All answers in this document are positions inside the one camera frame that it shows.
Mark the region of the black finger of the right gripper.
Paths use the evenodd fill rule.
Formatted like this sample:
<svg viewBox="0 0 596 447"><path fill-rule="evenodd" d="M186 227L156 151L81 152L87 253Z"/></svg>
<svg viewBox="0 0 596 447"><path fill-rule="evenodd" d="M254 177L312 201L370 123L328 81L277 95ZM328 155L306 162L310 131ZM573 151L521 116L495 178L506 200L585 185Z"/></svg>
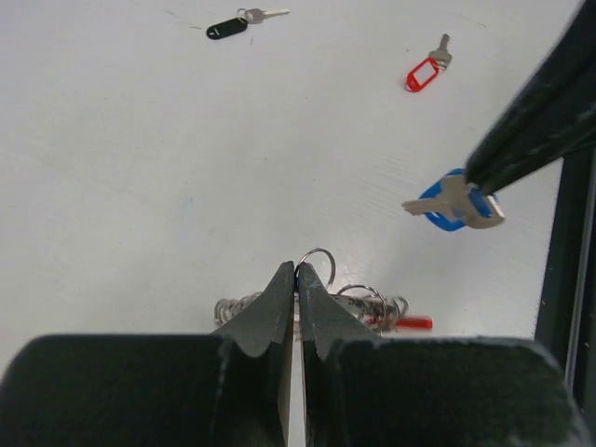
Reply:
<svg viewBox="0 0 596 447"><path fill-rule="evenodd" d="M479 181L479 163L518 131L551 126L564 116L595 107L595 3L585 1L558 45L496 121L465 165L468 182Z"/></svg>
<svg viewBox="0 0 596 447"><path fill-rule="evenodd" d="M497 192L553 161L595 141L595 107L564 116L551 126L537 124L499 144L479 163L479 188Z"/></svg>

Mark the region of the blue head key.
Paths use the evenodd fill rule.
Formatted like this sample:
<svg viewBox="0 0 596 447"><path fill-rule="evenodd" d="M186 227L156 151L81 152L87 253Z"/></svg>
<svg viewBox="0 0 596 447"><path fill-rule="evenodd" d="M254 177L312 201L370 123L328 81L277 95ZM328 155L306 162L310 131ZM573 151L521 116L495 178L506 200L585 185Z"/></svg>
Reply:
<svg viewBox="0 0 596 447"><path fill-rule="evenodd" d="M506 220L497 197L485 196L477 185L468 183L463 169L447 172L419 198L404 201L401 206L412 216L425 216L446 232L464 227L489 229Z"/></svg>

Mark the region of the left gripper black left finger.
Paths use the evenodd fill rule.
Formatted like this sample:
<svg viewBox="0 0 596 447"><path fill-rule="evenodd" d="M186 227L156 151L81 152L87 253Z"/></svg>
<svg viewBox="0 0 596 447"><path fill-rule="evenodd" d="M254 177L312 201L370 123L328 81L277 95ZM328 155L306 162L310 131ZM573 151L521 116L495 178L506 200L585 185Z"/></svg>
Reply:
<svg viewBox="0 0 596 447"><path fill-rule="evenodd" d="M1 381L5 446L283 446L294 266L209 334L34 338Z"/></svg>

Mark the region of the keyring with red tag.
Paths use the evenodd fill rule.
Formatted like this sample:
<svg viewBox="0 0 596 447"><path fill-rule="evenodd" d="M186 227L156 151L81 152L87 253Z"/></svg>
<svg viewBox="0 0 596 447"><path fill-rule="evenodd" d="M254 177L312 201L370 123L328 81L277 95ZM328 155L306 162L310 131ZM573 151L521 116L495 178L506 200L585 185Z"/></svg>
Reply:
<svg viewBox="0 0 596 447"><path fill-rule="evenodd" d="M228 323L255 302L262 291L256 291L239 299L223 298L213 307L213 320L218 328ZM378 335L399 331L431 332L432 317L416 316L410 312L409 302L402 296L387 296L372 286L348 284L331 298L361 325Z"/></svg>

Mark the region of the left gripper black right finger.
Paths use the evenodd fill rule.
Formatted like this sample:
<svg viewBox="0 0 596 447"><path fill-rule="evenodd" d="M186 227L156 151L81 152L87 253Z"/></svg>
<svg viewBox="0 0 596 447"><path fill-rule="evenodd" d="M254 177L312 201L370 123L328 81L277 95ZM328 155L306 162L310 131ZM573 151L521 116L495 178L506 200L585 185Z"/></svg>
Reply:
<svg viewBox="0 0 596 447"><path fill-rule="evenodd" d="M556 360L502 337L384 338L297 273L311 446L588 446Z"/></svg>

